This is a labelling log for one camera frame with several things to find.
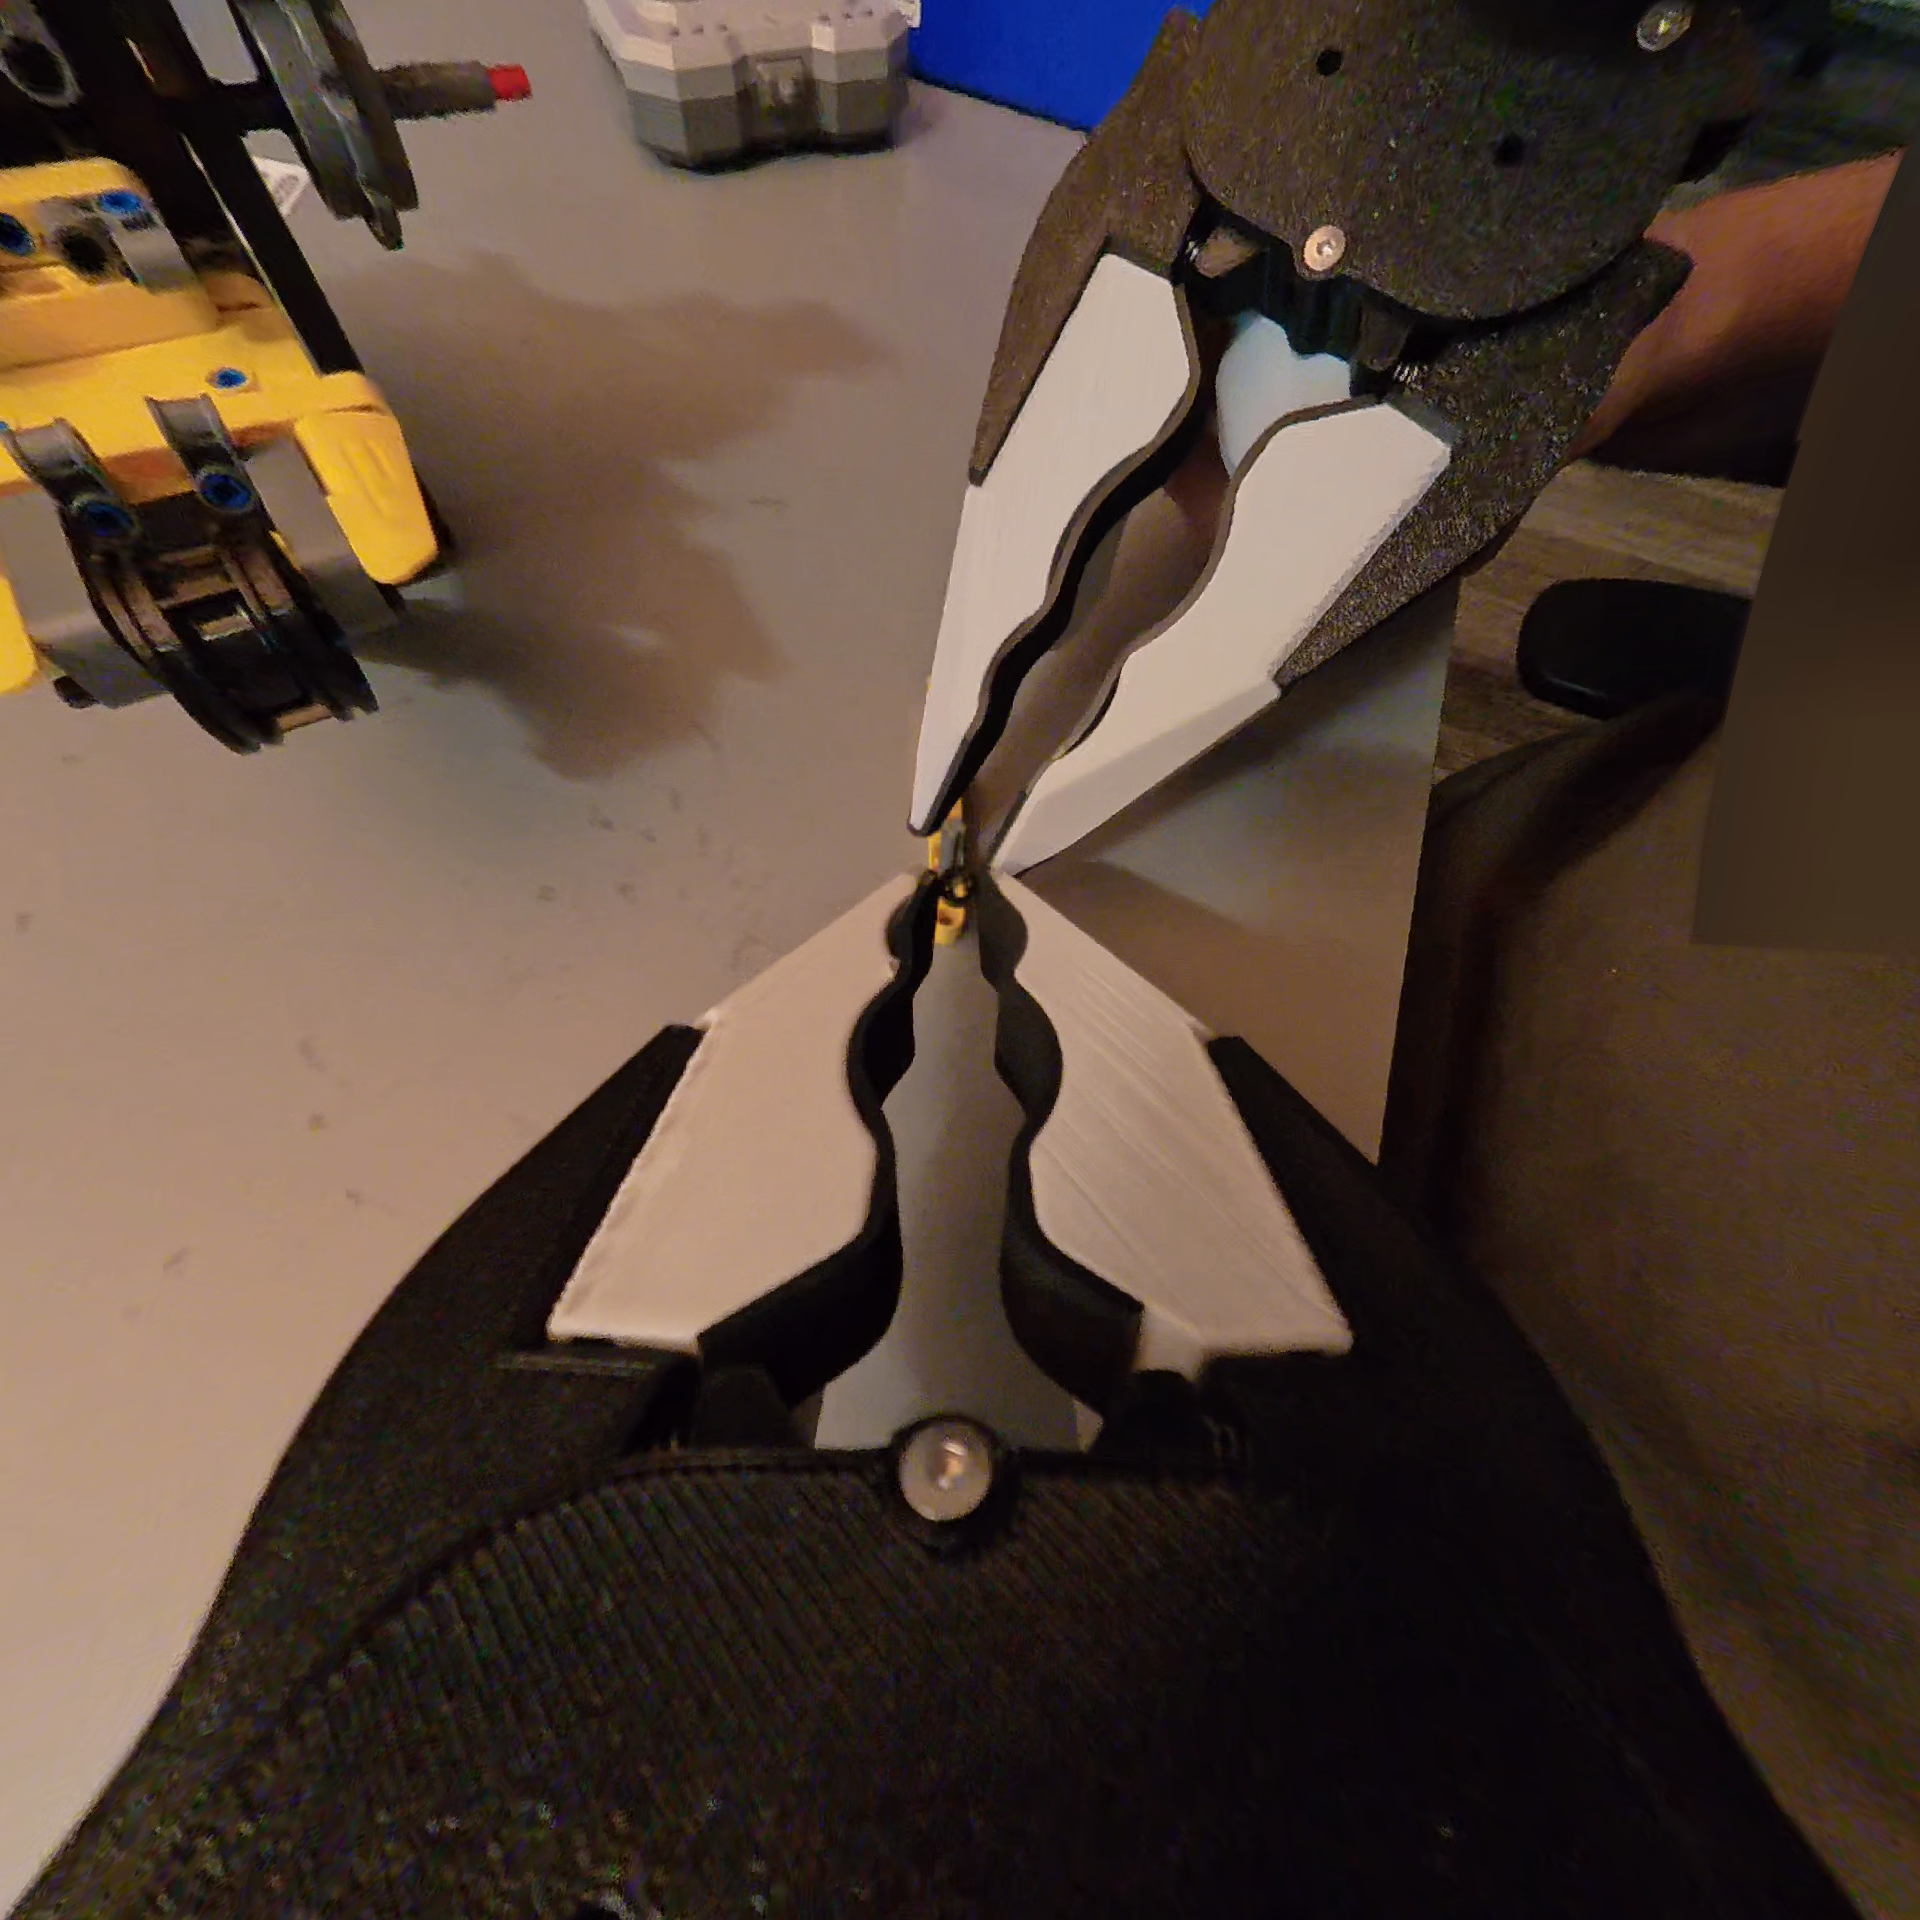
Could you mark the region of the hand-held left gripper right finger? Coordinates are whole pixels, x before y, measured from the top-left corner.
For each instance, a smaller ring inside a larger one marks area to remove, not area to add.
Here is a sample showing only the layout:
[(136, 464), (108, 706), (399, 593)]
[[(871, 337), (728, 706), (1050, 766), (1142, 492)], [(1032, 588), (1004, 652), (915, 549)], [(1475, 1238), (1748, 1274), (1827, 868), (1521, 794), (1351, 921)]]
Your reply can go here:
[(1103, 1418), (1142, 1376), (1344, 1356), (1215, 1032), (1020, 880), (979, 885), (976, 936), (1022, 1113), (1000, 1285), (1024, 1352)]

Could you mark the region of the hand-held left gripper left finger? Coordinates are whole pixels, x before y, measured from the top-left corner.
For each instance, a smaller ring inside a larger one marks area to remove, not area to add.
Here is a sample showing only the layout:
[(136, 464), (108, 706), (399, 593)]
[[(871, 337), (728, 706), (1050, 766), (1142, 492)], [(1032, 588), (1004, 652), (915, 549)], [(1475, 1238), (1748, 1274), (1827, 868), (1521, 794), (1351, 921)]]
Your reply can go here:
[(926, 878), (899, 874), (720, 999), (546, 1312), (546, 1364), (705, 1388), (785, 1415), (889, 1328), (903, 1278), (886, 1096), (915, 1060)]

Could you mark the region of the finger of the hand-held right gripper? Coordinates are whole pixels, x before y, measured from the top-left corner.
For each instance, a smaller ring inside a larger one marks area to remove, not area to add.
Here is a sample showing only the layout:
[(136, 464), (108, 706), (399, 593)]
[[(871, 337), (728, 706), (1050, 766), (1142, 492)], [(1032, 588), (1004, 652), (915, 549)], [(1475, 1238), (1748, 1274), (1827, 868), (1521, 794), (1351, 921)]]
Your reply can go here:
[(972, 784), (1100, 526), (1142, 496), (1192, 418), (1199, 373), (1185, 290), (1104, 254), (962, 500), (919, 721), (915, 834), (932, 834)]
[(992, 868), (1020, 874), (1066, 853), (1272, 706), (1280, 668), (1444, 474), (1454, 442), (1441, 414), (1396, 400), (1267, 428), (1203, 578), (1022, 793)]

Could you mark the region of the person's right hand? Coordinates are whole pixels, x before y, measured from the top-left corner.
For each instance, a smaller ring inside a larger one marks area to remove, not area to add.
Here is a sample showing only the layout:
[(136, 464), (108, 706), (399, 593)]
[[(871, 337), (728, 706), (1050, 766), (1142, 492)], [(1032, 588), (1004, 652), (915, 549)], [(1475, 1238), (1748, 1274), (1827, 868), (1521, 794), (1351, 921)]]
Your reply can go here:
[(1688, 256), (1688, 280), (1627, 350), (1576, 457), (1730, 473), (1792, 441), (1905, 159), (1895, 148), (1659, 217), (1649, 239)]

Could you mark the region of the blue plastic bin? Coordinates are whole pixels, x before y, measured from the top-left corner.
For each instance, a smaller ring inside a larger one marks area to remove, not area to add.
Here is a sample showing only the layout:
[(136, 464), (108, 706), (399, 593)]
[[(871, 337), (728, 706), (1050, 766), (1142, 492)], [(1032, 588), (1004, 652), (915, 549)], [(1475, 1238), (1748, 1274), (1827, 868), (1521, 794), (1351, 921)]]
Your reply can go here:
[(926, 85), (1091, 130), (1172, 9), (1209, 2), (919, 2), (907, 53)]

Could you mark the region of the grey toy battery box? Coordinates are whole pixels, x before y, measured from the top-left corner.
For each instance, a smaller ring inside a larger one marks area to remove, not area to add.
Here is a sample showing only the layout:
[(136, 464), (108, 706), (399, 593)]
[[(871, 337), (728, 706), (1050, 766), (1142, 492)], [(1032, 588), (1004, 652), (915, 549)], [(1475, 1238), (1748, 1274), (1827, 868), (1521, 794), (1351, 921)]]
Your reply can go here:
[(588, 2), (638, 143), (686, 172), (894, 138), (910, 16), (891, 2)]

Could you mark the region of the yellow and black toy vehicle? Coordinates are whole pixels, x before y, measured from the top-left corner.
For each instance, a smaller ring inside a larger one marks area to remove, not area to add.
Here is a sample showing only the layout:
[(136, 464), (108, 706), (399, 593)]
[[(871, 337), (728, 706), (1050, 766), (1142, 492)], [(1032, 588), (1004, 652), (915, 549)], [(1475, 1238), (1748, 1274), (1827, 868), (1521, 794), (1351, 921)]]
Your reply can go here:
[(250, 137), (399, 249), (401, 125), (532, 89), (377, 66), (344, 5), (224, 12), (250, 80), (215, 80), (175, 5), (2, 5), (2, 684), (162, 697), (255, 753), (377, 709), (355, 647), (446, 526)]

